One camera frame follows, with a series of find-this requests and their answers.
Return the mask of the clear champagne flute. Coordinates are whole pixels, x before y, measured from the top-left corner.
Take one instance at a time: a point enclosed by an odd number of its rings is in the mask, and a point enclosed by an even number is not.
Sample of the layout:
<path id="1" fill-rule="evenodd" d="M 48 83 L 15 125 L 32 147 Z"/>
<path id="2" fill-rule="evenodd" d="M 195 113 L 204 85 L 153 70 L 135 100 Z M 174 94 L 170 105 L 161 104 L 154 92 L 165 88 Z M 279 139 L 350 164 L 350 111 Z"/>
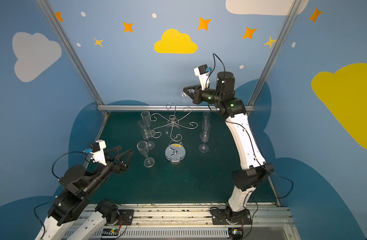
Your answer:
<path id="1" fill-rule="evenodd" d="M 155 131 L 153 131 L 151 128 L 150 128 L 150 125 L 151 125 L 151 119 L 150 119 L 150 112 L 149 111 L 143 111 L 141 112 L 141 118 L 142 118 L 142 121 L 143 123 L 146 125 L 147 127 L 147 130 L 148 130 L 148 133 L 149 135 L 154 138 L 155 136 Z"/>
<path id="2" fill-rule="evenodd" d="M 209 146 L 207 145 L 207 142 L 210 138 L 211 127 L 212 126 L 210 123 L 206 123 L 203 125 L 203 132 L 201 134 L 202 144 L 199 145 L 199 151 L 201 153 L 207 153 L 209 151 Z"/>
<path id="3" fill-rule="evenodd" d="M 202 128 L 203 125 L 206 123 L 210 123 L 210 118 L 211 118 L 211 112 L 204 112 L 203 113 L 203 123 L 202 123 Z"/>
<path id="4" fill-rule="evenodd" d="M 148 143 L 146 141 L 140 141 L 136 145 L 139 153 L 145 157 L 145 160 L 143 162 L 144 166 L 146 168 L 151 168 L 154 166 L 154 159 L 149 157 L 149 149 L 148 149 Z"/>
<path id="5" fill-rule="evenodd" d="M 151 135 L 150 135 L 150 132 L 149 132 L 147 126 L 143 123 L 142 120 L 138 121 L 137 125 L 140 128 L 143 139 L 147 143 L 148 149 L 153 150 L 155 148 L 155 143 L 153 141 L 149 140 L 151 138 Z"/>
<path id="6" fill-rule="evenodd" d="M 184 92 L 185 87 L 180 87 L 177 90 L 177 96 L 181 101 L 185 101 L 187 99 L 187 94 Z"/>

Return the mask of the clear champagne flute front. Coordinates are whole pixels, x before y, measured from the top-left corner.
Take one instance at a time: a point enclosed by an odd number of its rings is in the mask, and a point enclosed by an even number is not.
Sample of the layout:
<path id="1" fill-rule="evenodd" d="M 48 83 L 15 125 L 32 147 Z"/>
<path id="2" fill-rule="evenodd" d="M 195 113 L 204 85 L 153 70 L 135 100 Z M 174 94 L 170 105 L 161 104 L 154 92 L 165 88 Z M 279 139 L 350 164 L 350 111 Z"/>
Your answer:
<path id="1" fill-rule="evenodd" d="M 203 113 L 203 123 L 202 123 L 202 128 L 203 125 L 206 123 L 210 123 L 210 118 L 211 118 L 211 112 L 204 112 Z"/>

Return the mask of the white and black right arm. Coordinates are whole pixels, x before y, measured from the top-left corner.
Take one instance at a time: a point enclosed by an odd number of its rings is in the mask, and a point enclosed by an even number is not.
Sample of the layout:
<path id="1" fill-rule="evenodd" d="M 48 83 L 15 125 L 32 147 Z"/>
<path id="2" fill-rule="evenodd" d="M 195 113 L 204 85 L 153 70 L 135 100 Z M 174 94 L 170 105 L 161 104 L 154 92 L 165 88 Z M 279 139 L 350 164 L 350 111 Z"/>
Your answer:
<path id="1" fill-rule="evenodd" d="M 222 70 L 217 74 L 215 89 L 211 89 L 214 70 L 207 65 L 195 68 L 200 84 L 185 87 L 183 92 L 195 105 L 206 102 L 208 106 L 215 106 L 237 147 L 241 169 L 232 173 L 234 189 L 224 210 L 227 222 L 234 225 L 248 214 L 246 203 L 256 188 L 274 173 L 274 166 L 262 156 L 249 125 L 246 107 L 235 97 L 234 74 Z"/>

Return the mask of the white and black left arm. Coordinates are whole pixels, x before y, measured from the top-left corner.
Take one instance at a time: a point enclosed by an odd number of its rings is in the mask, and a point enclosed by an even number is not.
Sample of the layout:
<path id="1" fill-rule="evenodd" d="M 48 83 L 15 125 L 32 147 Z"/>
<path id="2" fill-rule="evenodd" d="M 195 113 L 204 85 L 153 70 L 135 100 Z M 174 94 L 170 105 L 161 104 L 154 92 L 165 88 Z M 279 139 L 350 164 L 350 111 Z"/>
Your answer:
<path id="1" fill-rule="evenodd" d="M 58 180 L 64 189 L 52 201 L 46 219 L 40 222 L 42 228 L 36 236 L 37 240 L 62 239 L 89 204 L 88 197 L 92 196 L 112 173 L 120 174 L 128 170 L 133 150 L 122 153 L 121 147 L 117 146 L 105 152 L 94 147 L 84 152 L 84 155 L 92 162 L 98 158 L 103 162 L 92 172 L 82 165 L 73 166 Z M 132 224 L 133 214 L 133 210 L 119 210 L 113 202 L 102 200 L 96 205 L 90 217 L 69 236 L 69 239 L 88 240 L 103 226 L 113 227 L 116 224 L 119 224 L 117 231 L 121 237 Z"/>

